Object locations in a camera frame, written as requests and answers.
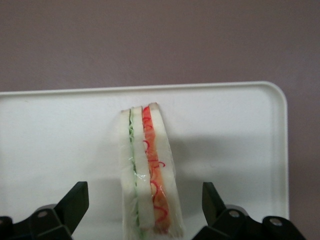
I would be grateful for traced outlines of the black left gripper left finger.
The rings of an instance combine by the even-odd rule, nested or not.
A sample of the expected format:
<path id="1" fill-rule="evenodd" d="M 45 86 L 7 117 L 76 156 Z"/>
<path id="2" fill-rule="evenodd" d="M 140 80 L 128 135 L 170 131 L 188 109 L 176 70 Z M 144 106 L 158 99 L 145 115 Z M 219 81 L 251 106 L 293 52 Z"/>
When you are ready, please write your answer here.
<path id="1" fill-rule="evenodd" d="M 71 240 L 88 208 L 88 183 L 79 181 L 57 204 L 41 206 L 25 220 L 14 223 L 11 217 L 1 216 L 0 238 Z"/>

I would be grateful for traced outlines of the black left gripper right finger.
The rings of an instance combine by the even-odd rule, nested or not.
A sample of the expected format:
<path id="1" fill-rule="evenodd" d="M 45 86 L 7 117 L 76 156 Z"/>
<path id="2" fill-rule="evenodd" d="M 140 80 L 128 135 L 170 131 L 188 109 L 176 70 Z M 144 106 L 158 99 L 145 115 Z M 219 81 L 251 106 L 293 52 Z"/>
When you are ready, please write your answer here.
<path id="1" fill-rule="evenodd" d="M 253 220 L 239 206 L 226 205 L 211 182 L 202 184 L 202 211 L 207 225 L 195 240 L 304 240 L 305 237 L 288 219 L 266 216 Z"/>

